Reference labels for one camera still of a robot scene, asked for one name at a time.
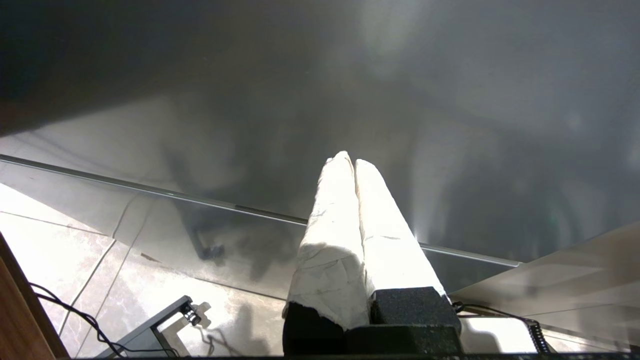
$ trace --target wooden edge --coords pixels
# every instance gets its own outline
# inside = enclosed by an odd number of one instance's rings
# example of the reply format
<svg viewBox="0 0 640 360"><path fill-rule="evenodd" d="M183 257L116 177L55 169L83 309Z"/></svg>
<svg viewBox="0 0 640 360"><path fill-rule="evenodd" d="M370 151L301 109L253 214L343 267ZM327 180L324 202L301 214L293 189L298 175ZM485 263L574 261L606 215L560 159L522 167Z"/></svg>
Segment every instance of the wooden edge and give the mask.
<svg viewBox="0 0 640 360"><path fill-rule="evenodd" d="M0 304L0 359L69 358L1 233Z"/></svg>

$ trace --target marble floor tile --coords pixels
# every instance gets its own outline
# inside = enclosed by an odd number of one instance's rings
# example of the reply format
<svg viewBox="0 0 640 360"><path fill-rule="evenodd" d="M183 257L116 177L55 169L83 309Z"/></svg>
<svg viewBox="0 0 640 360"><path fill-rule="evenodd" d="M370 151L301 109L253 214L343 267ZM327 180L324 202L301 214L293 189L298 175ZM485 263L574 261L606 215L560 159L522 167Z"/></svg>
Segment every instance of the marble floor tile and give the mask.
<svg viewBox="0 0 640 360"><path fill-rule="evenodd" d="M0 213L18 215L34 220L41 220L52 224L85 230L91 233L99 231L74 220L59 211L20 193L5 184L0 184Z"/></svg>
<svg viewBox="0 0 640 360"><path fill-rule="evenodd" d="M606 348L594 347L592 345L554 338L548 335L545 336L545 339L556 352L613 352Z"/></svg>
<svg viewBox="0 0 640 360"><path fill-rule="evenodd" d="M30 282L71 303L113 239L88 231L0 213L0 231ZM42 301L56 330L66 311Z"/></svg>
<svg viewBox="0 0 640 360"><path fill-rule="evenodd" d="M74 304L76 309L92 316L98 313L100 305L104 301L111 283L115 280L118 269L124 261L128 250L128 245L116 241L86 284L82 294L78 297ZM80 316L75 314L68 316L62 332L59 331L59 333L60 339L62 339L70 355L79 352L80 346L90 329L92 329L91 325Z"/></svg>
<svg viewBox="0 0 640 360"><path fill-rule="evenodd" d="M190 278L137 250L125 260L97 320L110 340L117 341L183 295L206 309L210 321L178 332L184 347L177 350L188 351L183 355L207 355L209 342L214 356L282 353L283 300ZM90 331L77 356L96 356L105 348Z"/></svg>

